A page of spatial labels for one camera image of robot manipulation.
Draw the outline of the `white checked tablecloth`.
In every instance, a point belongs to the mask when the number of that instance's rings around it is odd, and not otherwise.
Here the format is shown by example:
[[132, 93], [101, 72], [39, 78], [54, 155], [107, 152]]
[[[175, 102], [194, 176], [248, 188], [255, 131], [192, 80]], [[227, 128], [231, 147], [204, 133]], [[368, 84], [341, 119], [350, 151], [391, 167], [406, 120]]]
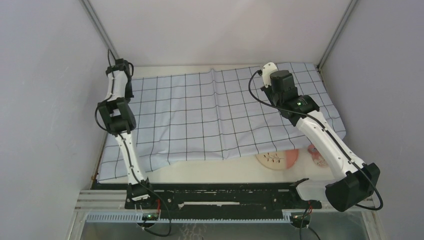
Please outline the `white checked tablecloth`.
[[308, 138], [264, 105], [256, 67], [136, 78], [129, 107], [138, 163], [153, 172], [177, 162], [222, 161], [300, 149]]

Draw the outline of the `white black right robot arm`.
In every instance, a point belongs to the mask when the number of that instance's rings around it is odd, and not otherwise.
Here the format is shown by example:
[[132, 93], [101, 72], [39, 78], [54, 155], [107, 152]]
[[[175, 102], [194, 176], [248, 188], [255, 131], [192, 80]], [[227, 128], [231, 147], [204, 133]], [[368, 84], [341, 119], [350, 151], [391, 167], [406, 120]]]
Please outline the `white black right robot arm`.
[[305, 178], [296, 182], [295, 191], [289, 194], [289, 203], [302, 208], [308, 201], [326, 201], [339, 212], [353, 206], [381, 210], [384, 202], [377, 190], [380, 168], [375, 163], [365, 163], [347, 147], [314, 99], [298, 93], [292, 73], [265, 68], [256, 73], [262, 77], [261, 91], [268, 99], [259, 103], [278, 110], [300, 130], [322, 155], [333, 175], [332, 180]]

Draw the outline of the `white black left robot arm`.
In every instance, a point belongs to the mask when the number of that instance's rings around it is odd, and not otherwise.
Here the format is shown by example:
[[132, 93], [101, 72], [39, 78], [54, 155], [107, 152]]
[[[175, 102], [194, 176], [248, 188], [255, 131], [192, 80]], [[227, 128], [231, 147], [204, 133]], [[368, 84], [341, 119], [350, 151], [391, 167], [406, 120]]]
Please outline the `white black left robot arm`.
[[108, 87], [105, 99], [97, 104], [95, 121], [100, 115], [103, 126], [100, 128], [114, 136], [122, 152], [128, 181], [127, 201], [138, 203], [149, 209], [156, 203], [157, 196], [153, 192], [146, 172], [138, 162], [137, 145], [134, 143], [133, 131], [136, 129], [136, 119], [129, 103], [134, 97], [132, 76], [134, 65], [119, 58], [114, 65], [109, 65], [105, 71]]

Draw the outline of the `cream pink branch plate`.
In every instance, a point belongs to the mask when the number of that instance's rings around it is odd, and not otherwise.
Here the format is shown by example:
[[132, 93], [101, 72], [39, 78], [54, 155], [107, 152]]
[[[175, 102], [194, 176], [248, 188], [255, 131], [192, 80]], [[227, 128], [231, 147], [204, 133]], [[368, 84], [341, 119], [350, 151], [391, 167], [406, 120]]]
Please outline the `cream pink branch plate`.
[[295, 165], [298, 157], [298, 149], [265, 152], [255, 155], [261, 165], [274, 171], [288, 170]]

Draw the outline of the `pink patterned mug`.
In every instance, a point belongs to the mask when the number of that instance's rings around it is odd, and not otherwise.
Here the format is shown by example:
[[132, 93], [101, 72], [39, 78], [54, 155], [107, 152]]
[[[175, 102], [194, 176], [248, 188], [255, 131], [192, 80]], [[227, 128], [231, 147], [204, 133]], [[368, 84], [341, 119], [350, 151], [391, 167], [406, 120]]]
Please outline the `pink patterned mug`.
[[313, 145], [309, 145], [307, 147], [307, 151], [311, 156], [311, 159], [313, 160], [314, 164], [321, 168], [328, 168], [329, 165], [326, 162], [326, 160], [323, 158], [321, 153], [318, 151], [318, 149]]

